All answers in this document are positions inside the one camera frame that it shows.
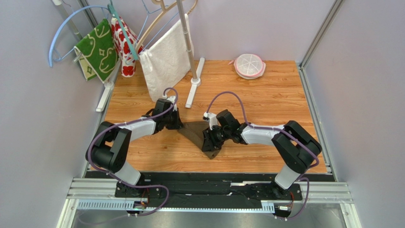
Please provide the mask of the brown cloth napkin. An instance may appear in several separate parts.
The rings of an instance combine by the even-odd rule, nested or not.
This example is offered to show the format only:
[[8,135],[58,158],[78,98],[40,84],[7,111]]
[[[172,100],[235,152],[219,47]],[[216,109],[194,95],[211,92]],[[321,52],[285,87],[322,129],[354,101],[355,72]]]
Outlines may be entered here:
[[204,135],[203,131],[209,128],[209,124],[205,121],[185,122],[183,127],[178,129],[178,133],[186,137],[191,141],[202,153],[204,153],[209,159],[214,159],[220,149],[214,149],[213,151],[203,151]]

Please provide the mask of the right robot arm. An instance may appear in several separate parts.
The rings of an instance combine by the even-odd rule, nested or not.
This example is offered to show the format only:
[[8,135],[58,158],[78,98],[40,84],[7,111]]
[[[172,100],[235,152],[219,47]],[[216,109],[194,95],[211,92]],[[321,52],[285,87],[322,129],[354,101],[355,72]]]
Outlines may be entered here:
[[318,155],[322,152],[320,143],[296,121],[278,126],[240,123],[228,110],[218,114],[204,113],[203,119],[209,126],[202,132],[202,152],[219,151],[227,140],[237,144],[275,147],[285,163],[273,181],[277,190],[288,190],[311,166],[319,162]]

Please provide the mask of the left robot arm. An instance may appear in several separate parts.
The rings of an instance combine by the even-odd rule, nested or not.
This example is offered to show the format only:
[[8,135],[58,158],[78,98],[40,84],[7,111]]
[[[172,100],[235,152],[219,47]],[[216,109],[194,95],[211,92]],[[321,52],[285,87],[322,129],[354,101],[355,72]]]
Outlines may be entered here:
[[157,134],[164,128],[183,128],[176,103],[176,96],[165,96],[159,98],[155,107],[139,119],[117,124],[102,122],[86,152],[86,160],[94,168],[134,187],[142,174],[126,161],[129,144],[144,136]]

